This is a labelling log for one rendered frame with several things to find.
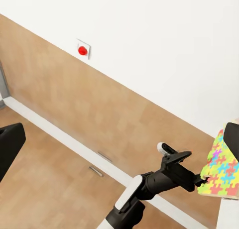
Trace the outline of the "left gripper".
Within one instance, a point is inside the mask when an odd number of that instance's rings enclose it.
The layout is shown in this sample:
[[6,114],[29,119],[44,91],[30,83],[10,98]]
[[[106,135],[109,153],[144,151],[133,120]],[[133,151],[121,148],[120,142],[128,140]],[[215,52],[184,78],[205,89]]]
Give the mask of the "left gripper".
[[162,157],[161,168],[154,174],[157,187],[162,191],[167,191],[176,187],[183,187],[188,192],[195,191],[195,186],[207,183],[207,178],[201,179],[201,175],[186,170],[179,165],[185,158],[192,154],[191,151],[180,152]]

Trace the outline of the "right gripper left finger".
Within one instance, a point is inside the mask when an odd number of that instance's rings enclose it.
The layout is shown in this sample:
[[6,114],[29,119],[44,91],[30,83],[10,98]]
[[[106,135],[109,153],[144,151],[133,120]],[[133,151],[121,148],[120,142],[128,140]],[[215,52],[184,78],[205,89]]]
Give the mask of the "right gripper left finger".
[[24,127],[20,122],[0,128],[0,182],[25,141]]

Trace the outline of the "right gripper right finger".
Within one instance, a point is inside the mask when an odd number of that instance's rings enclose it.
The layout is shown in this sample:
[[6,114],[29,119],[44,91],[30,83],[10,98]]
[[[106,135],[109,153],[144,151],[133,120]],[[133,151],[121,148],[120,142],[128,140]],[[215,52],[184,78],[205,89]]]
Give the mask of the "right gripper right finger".
[[228,122],[224,131],[223,140],[239,162],[239,123]]

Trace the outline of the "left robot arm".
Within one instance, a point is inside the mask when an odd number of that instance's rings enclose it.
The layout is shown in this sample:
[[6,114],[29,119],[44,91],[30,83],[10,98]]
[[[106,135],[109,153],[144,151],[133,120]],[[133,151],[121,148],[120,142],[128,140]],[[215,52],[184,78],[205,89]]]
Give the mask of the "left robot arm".
[[207,183],[208,177],[201,179],[200,173],[195,174],[179,165],[192,154],[191,151],[178,153],[164,142],[157,147],[164,155],[160,170],[134,177],[97,229],[132,229],[143,217],[145,205],[141,201],[152,200],[162,191],[179,186],[193,192],[195,186]]

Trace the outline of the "jigsaw puzzle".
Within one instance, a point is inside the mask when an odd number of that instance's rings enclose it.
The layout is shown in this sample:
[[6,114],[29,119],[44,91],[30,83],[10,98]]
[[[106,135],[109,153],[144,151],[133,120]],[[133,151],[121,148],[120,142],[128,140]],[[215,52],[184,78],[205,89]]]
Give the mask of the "jigsaw puzzle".
[[220,130],[207,162],[200,172],[201,179],[207,183],[198,187],[198,193],[218,198],[239,199],[239,162],[223,140],[224,131]]

